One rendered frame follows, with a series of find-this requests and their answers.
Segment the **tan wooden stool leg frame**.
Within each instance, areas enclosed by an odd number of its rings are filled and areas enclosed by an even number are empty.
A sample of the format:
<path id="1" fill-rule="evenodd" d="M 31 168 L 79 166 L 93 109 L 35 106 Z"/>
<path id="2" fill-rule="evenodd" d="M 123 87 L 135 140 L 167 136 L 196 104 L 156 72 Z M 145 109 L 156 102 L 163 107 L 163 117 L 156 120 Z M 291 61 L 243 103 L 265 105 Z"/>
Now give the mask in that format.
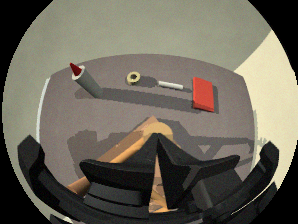
<path id="1" fill-rule="evenodd" d="M 130 157 L 132 157 L 146 142 L 146 140 L 151 136 L 152 133 L 162 133 L 165 135 L 169 140 L 173 141 L 173 133 L 170 127 L 161 122 L 155 122 L 147 126 L 144 130 L 143 137 L 133 144 L 130 148 L 120 154 L 118 157 L 113 159 L 110 163 L 123 163 L 126 162 Z M 88 191 L 90 186 L 90 182 L 86 177 L 79 179 L 78 181 L 68 185 L 66 188 L 73 191 L 74 193 L 84 197 Z M 158 194 L 155 190 L 152 189 L 151 199 L 161 205 L 164 208 L 156 210 L 154 212 L 168 212 L 171 210 L 167 209 L 166 199 Z"/>

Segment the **grey bottle with red pointed cap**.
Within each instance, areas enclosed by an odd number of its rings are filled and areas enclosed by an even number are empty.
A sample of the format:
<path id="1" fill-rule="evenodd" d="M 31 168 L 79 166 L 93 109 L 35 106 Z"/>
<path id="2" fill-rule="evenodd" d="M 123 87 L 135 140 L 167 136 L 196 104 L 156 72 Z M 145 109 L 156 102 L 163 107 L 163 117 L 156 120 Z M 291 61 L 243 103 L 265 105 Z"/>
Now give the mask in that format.
<path id="1" fill-rule="evenodd" d="M 72 79 L 80 85 L 85 91 L 87 91 L 94 98 L 99 98 L 103 94 L 103 89 L 87 71 L 87 69 L 82 65 L 77 67 L 76 65 L 70 63 L 71 69 L 73 71 Z"/>

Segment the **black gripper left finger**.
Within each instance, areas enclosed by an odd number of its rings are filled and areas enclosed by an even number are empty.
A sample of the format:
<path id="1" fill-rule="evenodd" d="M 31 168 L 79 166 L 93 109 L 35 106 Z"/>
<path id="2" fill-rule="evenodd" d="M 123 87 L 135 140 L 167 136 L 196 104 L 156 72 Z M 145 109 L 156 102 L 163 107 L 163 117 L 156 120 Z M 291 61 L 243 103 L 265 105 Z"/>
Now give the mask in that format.
<path id="1" fill-rule="evenodd" d="M 85 159 L 79 163 L 90 182 L 143 192 L 143 206 L 149 206 L 155 176 L 158 135 L 152 133 L 144 145 L 124 163 Z"/>

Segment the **tan wooden stool seat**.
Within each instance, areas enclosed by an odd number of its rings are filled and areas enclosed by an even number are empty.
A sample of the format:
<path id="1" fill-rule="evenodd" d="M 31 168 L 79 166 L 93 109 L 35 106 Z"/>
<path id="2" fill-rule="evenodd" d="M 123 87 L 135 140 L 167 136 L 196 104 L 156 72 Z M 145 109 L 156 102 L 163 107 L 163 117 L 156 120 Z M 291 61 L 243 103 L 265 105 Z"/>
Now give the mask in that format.
<path id="1" fill-rule="evenodd" d="M 143 137 L 144 130 L 146 127 L 154 122 L 159 122 L 154 116 L 150 117 L 147 121 L 145 121 L 142 125 L 140 125 L 137 129 L 135 129 L 132 133 L 126 136 L 123 140 L 121 140 L 118 144 L 112 147 L 109 151 L 103 154 L 97 161 L 102 162 L 110 162 L 118 155 L 122 154 L 128 148 L 130 148 L 134 143 L 140 140 Z M 156 166 L 155 166 L 155 176 L 153 182 L 153 190 L 155 190 L 158 194 L 165 198 L 162 179 L 160 175 L 160 168 L 158 164 L 158 159 L 156 158 Z M 150 199 L 149 204 L 149 212 L 152 212 L 158 208 L 162 207 L 157 204 L 155 201 Z"/>

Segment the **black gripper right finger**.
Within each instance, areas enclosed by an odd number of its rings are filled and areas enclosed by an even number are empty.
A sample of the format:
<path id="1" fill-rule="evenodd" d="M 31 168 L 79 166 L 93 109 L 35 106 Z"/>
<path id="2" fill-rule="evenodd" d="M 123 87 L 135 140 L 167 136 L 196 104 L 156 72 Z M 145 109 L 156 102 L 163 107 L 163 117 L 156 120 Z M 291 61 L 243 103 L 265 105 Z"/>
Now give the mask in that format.
<path id="1" fill-rule="evenodd" d="M 239 155 L 201 161 L 183 151 L 162 133 L 158 135 L 157 158 L 167 209 L 178 209 L 178 204 L 202 179 L 235 168 Z"/>

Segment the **white cylindrical rod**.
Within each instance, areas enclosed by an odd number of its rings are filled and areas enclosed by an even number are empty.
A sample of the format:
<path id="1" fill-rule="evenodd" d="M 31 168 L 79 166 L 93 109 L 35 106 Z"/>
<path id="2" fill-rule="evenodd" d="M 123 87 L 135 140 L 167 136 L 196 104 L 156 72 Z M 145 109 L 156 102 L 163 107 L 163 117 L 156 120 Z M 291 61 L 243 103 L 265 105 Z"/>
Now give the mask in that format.
<path id="1" fill-rule="evenodd" d="M 178 89 L 178 90 L 182 90 L 183 86 L 182 85 L 178 85 L 178 84 L 173 84 L 173 83 L 167 83 L 167 82 L 162 82 L 159 81 L 159 85 L 161 87 L 167 87 L 167 88 L 173 88 L 173 89 Z"/>

